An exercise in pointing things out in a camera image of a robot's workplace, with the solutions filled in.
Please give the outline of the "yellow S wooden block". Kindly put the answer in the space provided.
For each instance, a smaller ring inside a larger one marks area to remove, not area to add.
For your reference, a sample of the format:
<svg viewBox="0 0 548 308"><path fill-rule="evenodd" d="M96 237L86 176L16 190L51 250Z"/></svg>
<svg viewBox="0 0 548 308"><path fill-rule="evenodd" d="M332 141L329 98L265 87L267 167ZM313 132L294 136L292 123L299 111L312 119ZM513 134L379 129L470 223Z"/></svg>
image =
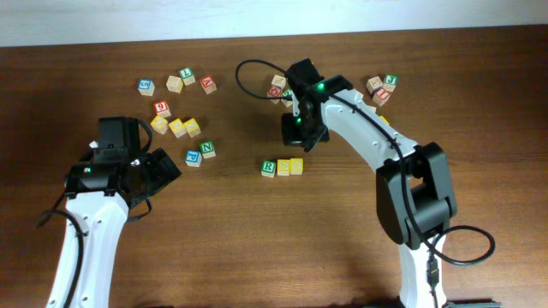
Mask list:
<svg viewBox="0 0 548 308"><path fill-rule="evenodd" d="M277 160L277 175L278 176L289 176L291 170L290 160L289 159L278 159Z"/></svg>

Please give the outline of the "green R wooden block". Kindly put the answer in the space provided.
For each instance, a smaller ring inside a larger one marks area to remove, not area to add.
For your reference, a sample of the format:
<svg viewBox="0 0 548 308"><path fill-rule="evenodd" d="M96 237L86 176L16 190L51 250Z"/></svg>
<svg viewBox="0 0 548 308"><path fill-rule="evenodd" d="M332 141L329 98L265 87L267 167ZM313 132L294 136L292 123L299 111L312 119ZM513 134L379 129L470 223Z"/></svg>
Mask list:
<svg viewBox="0 0 548 308"><path fill-rule="evenodd" d="M273 178L277 172L277 163L269 160L264 160L261 165L261 175L264 177Z"/></svg>

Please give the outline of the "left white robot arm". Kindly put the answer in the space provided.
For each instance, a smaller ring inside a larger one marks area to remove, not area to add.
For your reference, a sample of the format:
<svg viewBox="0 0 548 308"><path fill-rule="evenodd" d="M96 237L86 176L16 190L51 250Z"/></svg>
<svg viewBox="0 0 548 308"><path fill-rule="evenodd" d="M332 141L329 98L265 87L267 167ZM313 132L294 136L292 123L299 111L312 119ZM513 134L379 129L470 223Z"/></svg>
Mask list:
<svg viewBox="0 0 548 308"><path fill-rule="evenodd" d="M131 215L181 174L165 150L140 143L140 132L152 135L144 121L126 116L98 121L98 140L65 177L62 195L42 213L66 222L63 248L49 307L106 307L116 249Z"/></svg>

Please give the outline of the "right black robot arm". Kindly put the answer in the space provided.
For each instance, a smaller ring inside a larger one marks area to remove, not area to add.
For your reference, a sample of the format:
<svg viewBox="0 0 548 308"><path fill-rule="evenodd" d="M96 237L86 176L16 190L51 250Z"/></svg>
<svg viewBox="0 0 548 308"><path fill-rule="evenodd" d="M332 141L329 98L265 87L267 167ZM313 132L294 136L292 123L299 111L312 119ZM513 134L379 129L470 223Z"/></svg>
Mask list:
<svg viewBox="0 0 548 308"><path fill-rule="evenodd" d="M340 74L325 78L309 59L284 70L292 113L282 116L285 145L310 151L326 142L329 133L343 137L376 176L378 220L398 246L402 287L398 307L450 307L442 287L442 264L470 266L495 251L494 237L481 228L463 225L489 241L487 251L471 260L443 254L457 204L447 157L436 143L419 145L375 114Z"/></svg>

